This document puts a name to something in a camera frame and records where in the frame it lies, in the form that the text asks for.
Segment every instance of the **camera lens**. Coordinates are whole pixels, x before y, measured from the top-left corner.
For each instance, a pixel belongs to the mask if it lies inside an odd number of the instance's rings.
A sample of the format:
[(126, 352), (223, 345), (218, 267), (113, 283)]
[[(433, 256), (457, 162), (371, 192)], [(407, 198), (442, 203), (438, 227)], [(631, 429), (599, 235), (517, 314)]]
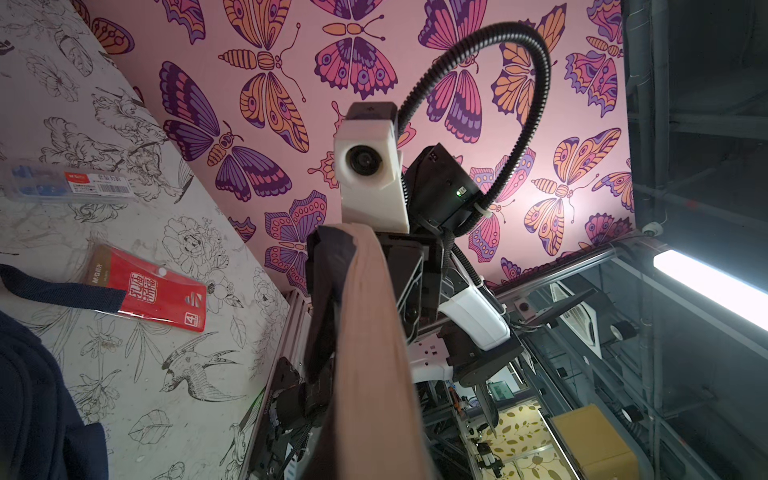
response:
[(346, 154), (346, 160), (357, 174), (364, 177), (379, 171), (379, 166), (382, 164), (379, 152), (367, 145), (357, 145), (349, 149), (349, 152)]

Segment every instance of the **white robot part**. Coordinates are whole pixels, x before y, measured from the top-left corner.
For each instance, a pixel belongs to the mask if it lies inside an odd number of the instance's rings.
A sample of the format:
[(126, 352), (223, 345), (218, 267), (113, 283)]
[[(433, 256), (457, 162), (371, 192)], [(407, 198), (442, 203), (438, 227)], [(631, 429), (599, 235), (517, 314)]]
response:
[(474, 285), (441, 303), (438, 311), (453, 320), (480, 349), (490, 350), (509, 340), (509, 325)]
[[(336, 133), (333, 150), (341, 186), (342, 222), (364, 223), (377, 232), (408, 233), (400, 180), (402, 161), (393, 122), (347, 118)], [(354, 168), (353, 161), (361, 155), (376, 160), (378, 167), (372, 173), (361, 174), (359, 168)]]

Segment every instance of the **strap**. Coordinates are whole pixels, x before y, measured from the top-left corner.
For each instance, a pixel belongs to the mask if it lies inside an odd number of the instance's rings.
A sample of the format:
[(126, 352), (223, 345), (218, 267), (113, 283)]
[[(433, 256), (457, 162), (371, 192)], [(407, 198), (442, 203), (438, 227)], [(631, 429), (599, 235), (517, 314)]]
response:
[(27, 300), (105, 313), (118, 313), (126, 294), (125, 290), (105, 286), (46, 282), (3, 263), (0, 279), (9, 292)]

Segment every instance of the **plastic package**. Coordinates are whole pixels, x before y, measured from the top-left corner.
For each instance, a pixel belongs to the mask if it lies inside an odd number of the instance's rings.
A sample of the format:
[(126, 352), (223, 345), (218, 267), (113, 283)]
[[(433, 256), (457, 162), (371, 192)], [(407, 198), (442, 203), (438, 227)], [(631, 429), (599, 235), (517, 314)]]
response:
[(126, 204), (137, 201), (128, 178), (104, 172), (27, 161), (0, 163), (5, 196), (17, 202)]
[(81, 283), (125, 290), (120, 316), (205, 329), (205, 285), (118, 248), (98, 244)]

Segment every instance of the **white camera housing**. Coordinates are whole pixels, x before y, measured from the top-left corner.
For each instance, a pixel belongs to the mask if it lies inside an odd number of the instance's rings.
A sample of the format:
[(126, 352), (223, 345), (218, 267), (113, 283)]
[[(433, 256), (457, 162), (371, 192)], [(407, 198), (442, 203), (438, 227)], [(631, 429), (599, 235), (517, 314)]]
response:
[[(353, 104), (336, 132), (333, 150), (336, 178), (341, 186), (342, 222), (364, 223), (377, 232), (409, 233), (395, 123), (380, 114), (383, 105), (388, 104)], [(381, 157), (374, 174), (358, 174), (350, 165), (347, 154), (360, 145), (372, 148)]]

